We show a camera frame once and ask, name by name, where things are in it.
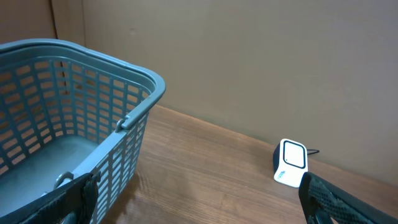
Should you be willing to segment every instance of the basket mesh wall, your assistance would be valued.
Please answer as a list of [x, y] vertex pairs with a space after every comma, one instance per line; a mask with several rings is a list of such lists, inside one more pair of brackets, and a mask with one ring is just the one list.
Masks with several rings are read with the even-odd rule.
[[[1, 68], [0, 93], [1, 178], [57, 138], [101, 143], [150, 91], [74, 60], [40, 57]], [[91, 222], [103, 218], [132, 177], [147, 114], [95, 168], [102, 178]]]

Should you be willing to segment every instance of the blue plastic basket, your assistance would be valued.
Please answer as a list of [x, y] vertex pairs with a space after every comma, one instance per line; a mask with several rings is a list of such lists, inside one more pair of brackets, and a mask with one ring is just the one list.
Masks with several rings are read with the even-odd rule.
[[91, 221], [100, 222], [134, 175], [164, 91], [158, 74], [71, 42], [0, 45], [0, 217], [53, 190], [64, 172], [100, 170]]

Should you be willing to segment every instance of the table surface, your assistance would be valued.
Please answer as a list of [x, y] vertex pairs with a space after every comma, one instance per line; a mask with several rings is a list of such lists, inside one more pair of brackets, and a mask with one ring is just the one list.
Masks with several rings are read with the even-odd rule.
[[[103, 223], [305, 223], [298, 189], [273, 179], [275, 146], [161, 106], [136, 173]], [[398, 188], [308, 160], [310, 171], [398, 218]]]

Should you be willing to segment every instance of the beige wall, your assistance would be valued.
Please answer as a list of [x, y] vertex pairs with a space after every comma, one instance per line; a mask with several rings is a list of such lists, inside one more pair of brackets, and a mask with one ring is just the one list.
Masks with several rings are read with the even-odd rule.
[[86, 45], [162, 75], [160, 104], [398, 185], [398, 3], [84, 0]]
[[28, 38], [55, 38], [48, 0], [2, 0], [0, 44]]

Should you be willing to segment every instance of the wooden table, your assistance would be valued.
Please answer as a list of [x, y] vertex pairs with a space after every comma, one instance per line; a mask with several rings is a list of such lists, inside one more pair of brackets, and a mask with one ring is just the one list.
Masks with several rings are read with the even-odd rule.
[[[305, 223], [298, 189], [273, 179], [275, 146], [160, 106], [144, 139], [133, 180], [103, 223]], [[308, 166], [398, 218], [398, 188], [313, 159]]]

